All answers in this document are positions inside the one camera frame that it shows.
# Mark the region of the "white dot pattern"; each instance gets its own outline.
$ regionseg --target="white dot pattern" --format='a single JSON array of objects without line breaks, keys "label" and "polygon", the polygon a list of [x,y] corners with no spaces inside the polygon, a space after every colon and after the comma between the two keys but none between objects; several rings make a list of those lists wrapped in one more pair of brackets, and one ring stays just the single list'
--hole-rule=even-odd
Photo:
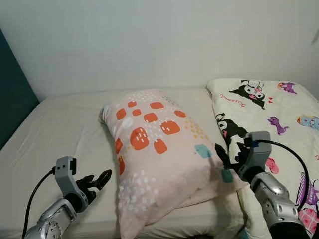
[{"label": "white dot pattern", "polygon": [[152,186],[155,181],[154,177],[149,177],[143,170],[124,179],[119,185],[118,209],[134,213],[146,211],[156,202],[159,193],[159,190]]},{"label": "white dot pattern", "polygon": [[156,96],[150,91],[140,91],[128,97],[129,101],[148,102],[155,99]]},{"label": "white dot pattern", "polygon": [[129,129],[133,125],[133,119],[131,117],[125,117],[122,122],[122,128]]}]

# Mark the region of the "white bed sheet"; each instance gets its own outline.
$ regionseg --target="white bed sheet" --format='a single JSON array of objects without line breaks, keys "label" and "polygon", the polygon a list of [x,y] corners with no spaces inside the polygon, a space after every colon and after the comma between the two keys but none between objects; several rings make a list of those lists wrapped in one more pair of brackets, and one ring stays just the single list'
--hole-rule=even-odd
[{"label": "white bed sheet", "polygon": [[[214,121],[209,92],[204,88],[163,89],[206,130],[225,145]],[[128,91],[105,91],[49,97],[38,105],[0,151],[0,238],[20,238],[28,197],[57,158],[78,159],[76,179],[98,176],[111,168],[113,176],[96,200],[78,215],[65,238],[118,238],[116,216],[117,167],[113,140],[98,123],[104,103]],[[53,178],[39,188],[31,206],[29,226],[61,195]],[[139,238],[173,238],[209,234],[230,239],[243,226],[237,194],[176,209],[144,227]]]}]

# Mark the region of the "pink heart print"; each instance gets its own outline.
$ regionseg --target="pink heart print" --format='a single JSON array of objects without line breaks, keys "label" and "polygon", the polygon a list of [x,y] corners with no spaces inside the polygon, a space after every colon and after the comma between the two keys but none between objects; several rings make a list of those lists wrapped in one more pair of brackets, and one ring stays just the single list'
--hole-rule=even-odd
[{"label": "pink heart print", "polygon": [[266,166],[269,167],[270,171],[273,174],[277,174],[279,173],[279,168],[277,166],[277,164],[275,163],[273,158],[268,158],[266,161]]}]

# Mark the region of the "blanket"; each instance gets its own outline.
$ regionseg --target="blanket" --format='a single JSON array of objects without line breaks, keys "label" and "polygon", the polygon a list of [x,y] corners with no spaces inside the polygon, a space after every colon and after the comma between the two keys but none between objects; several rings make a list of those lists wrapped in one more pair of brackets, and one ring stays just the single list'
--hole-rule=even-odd
[{"label": "blanket", "polygon": [[[299,218],[311,236],[319,222],[319,103],[303,86],[293,82],[245,79],[215,79],[207,87],[212,93],[214,113],[232,160],[248,132],[268,131],[271,140],[294,150],[305,162],[310,185]],[[305,176],[292,154],[273,146],[266,170],[283,183],[298,205],[305,193]],[[249,238],[271,238],[261,208],[251,190],[238,191],[247,214]]]}]

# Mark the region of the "blue cartoon character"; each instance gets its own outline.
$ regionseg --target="blue cartoon character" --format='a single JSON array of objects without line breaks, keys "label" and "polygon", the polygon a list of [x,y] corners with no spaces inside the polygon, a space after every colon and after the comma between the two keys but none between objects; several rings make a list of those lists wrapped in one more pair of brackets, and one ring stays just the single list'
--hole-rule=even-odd
[{"label": "blue cartoon character", "polygon": [[287,91],[289,93],[293,93],[293,94],[297,94],[297,92],[294,91],[293,86],[295,85],[295,83],[291,83],[291,82],[281,82],[278,84],[278,88],[279,89],[284,89],[284,91]]},{"label": "blue cartoon character", "polygon": [[[305,194],[306,178],[304,172],[301,173],[301,181],[298,189],[296,204],[300,204]],[[305,208],[298,212],[300,220],[305,225],[305,228],[313,234],[316,229],[316,224],[319,223],[319,180],[310,183],[308,195],[305,202]]]},{"label": "blue cartoon character", "polygon": [[242,97],[250,99],[253,103],[259,105],[262,109],[264,108],[264,98],[265,94],[262,92],[262,87],[264,83],[261,81],[251,81],[251,80],[242,80],[241,85],[238,89],[229,91],[230,93],[239,94]]},{"label": "blue cartoon character", "polygon": [[319,118],[316,116],[299,116],[297,118],[297,123],[302,126],[319,130]]}]

